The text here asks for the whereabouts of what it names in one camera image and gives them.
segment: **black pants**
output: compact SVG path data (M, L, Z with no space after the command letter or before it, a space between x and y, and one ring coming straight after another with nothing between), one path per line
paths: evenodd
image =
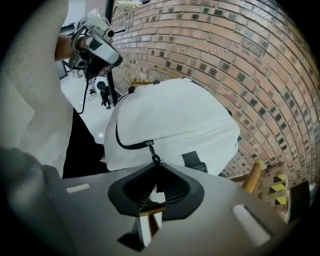
M95 142L78 112L73 109L72 129L62 178L74 178L107 173L107 165L101 162L104 145Z

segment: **metal clip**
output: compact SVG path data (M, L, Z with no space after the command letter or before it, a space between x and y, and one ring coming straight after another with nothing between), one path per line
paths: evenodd
M149 150L151 152L152 155L152 161L157 165L160 166L161 165L161 159L160 157L156 154L154 147L152 146L154 143L152 141L147 141L146 142L147 146L149 147Z

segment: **white fabric cover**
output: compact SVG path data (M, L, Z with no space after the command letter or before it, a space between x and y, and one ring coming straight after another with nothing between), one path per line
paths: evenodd
M149 148L128 150L153 140L165 163L184 166L183 154L196 151L208 173L218 175L238 150L240 129L228 111L190 79L171 79L139 86L116 105L105 133L105 157L110 171L152 162Z

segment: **white floor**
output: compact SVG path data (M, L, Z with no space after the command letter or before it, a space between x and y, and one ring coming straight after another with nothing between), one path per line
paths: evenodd
M75 73L73 76L71 71L67 77L60 80L60 83L61 89L65 96L72 103L73 107L78 112L81 112L86 88L86 80L84 75L80 78L77 78L77 74ZM106 127L113 107L111 109L106 109L104 105L101 105L101 96L99 91L97 92L98 95L94 98L90 96L89 89L91 87L92 84L89 84L84 105L84 112L80 116L91 134L94 136L95 142L104 144Z

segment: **white wall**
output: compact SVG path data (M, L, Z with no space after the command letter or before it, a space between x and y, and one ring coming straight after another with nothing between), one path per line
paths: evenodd
M85 16L87 0L69 0L69 9L64 24L78 22Z

